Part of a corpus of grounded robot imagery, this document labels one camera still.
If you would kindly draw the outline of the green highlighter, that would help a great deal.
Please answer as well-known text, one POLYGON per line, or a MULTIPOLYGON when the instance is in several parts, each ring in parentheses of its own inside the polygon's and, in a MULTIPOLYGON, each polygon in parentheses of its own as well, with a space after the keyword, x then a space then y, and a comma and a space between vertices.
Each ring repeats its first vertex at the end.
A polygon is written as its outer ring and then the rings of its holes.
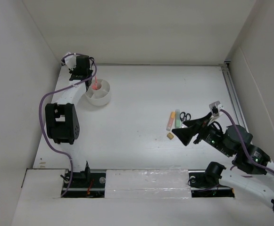
POLYGON ((181 126, 181 119, 180 119, 180 110, 176 109, 175 111, 175 128, 178 129, 181 126))

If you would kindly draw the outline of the orange pink highlighter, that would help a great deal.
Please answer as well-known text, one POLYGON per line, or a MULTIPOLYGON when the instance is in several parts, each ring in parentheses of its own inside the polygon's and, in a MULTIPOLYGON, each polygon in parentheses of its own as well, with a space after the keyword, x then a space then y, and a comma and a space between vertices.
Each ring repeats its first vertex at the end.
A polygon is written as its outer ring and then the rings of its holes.
POLYGON ((172 129, 174 120, 175 120, 175 112, 171 112, 168 119, 167 127, 166 127, 167 131, 170 131, 172 129))

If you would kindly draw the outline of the brown highlighter pen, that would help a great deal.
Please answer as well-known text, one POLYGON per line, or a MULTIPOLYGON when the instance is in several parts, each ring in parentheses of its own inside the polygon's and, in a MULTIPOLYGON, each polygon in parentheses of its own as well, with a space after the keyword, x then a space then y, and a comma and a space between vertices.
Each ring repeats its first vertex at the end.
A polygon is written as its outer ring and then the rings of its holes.
POLYGON ((97 84, 97 90, 101 89, 101 87, 102 87, 102 84, 101 84, 101 83, 98 83, 98 84, 97 84))

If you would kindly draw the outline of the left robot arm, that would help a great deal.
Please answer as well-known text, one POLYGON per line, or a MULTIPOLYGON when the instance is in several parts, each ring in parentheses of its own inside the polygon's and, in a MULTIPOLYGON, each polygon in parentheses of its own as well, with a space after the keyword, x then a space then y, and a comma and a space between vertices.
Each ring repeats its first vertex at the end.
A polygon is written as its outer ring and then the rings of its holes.
POLYGON ((93 57, 67 53, 61 62, 68 67, 70 78, 66 87, 45 94, 39 104, 39 121, 45 142, 55 153, 68 158, 70 168, 62 176, 67 188, 73 182, 87 186, 91 182, 89 167, 74 142, 80 135, 76 105, 90 88, 97 66, 93 57))

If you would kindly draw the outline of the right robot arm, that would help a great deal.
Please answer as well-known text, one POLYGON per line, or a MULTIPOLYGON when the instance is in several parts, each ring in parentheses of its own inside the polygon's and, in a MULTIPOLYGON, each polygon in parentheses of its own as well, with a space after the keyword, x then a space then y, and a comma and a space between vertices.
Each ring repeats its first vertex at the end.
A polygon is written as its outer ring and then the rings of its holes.
POLYGON ((216 121, 219 115, 210 112, 202 118, 184 121, 183 127, 172 129, 172 133, 183 145, 204 141, 226 157, 232 157, 232 166, 245 176, 235 175, 231 169, 212 161, 201 174, 200 185, 196 184, 196 178, 190 178, 190 186, 199 192, 218 186, 239 188, 258 198, 274 213, 274 164, 270 156, 252 145, 253 136, 242 126, 232 123, 223 130, 216 121))

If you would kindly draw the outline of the small yellow eraser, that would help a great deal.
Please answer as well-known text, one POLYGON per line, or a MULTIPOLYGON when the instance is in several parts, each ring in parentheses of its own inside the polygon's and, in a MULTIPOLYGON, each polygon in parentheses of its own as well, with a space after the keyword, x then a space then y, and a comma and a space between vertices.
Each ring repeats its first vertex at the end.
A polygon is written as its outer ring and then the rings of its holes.
POLYGON ((168 133, 168 134, 167 134, 167 137, 171 140, 171 139, 174 138, 174 135, 173 135, 172 133, 168 133))

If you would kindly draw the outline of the white round divided container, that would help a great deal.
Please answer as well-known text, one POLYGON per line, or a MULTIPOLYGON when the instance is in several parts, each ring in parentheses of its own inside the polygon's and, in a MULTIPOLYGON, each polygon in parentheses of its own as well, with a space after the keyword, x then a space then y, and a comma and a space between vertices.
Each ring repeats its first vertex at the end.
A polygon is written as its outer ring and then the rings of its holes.
POLYGON ((110 84, 103 79, 97 79, 98 83, 102 84, 101 89, 93 90, 92 85, 95 83, 95 80, 92 81, 91 86, 88 88, 85 93, 87 100, 90 104, 94 106, 103 106, 110 102, 111 100, 111 91, 110 84))

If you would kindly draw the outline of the white front panel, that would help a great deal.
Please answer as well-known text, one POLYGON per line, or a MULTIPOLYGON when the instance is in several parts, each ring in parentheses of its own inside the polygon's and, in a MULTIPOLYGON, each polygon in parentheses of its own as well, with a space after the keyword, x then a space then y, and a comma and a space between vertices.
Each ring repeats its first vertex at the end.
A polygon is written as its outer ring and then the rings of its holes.
POLYGON ((180 199, 191 198, 188 170, 108 170, 105 198, 180 199))

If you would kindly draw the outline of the black handled scissors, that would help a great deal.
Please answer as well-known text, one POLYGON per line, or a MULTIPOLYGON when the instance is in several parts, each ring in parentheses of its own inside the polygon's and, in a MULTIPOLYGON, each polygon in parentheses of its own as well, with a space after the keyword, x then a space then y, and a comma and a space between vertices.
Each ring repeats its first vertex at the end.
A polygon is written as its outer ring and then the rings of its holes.
POLYGON ((181 122, 189 121, 191 119, 191 114, 186 112, 180 112, 181 122))

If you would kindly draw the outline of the aluminium rail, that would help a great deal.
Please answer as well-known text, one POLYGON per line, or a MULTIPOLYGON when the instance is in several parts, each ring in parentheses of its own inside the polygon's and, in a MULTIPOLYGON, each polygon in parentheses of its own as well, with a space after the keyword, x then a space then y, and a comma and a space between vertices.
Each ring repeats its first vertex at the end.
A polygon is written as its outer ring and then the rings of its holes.
POLYGON ((246 121, 242 112, 242 108, 238 99, 238 95, 236 93, 233 80, 230 74, 229 64, 230 64, 230 61, 224 61, 224 63, 220 65, 221 71, 223 73, 224 81, 227 86, 227 90, 229 93, 229 97, 232 103, 232 108, 233 108, 236 120, 239 125, 243 126, 246 130, 248 130, 248 126, 246 124, 246 121))

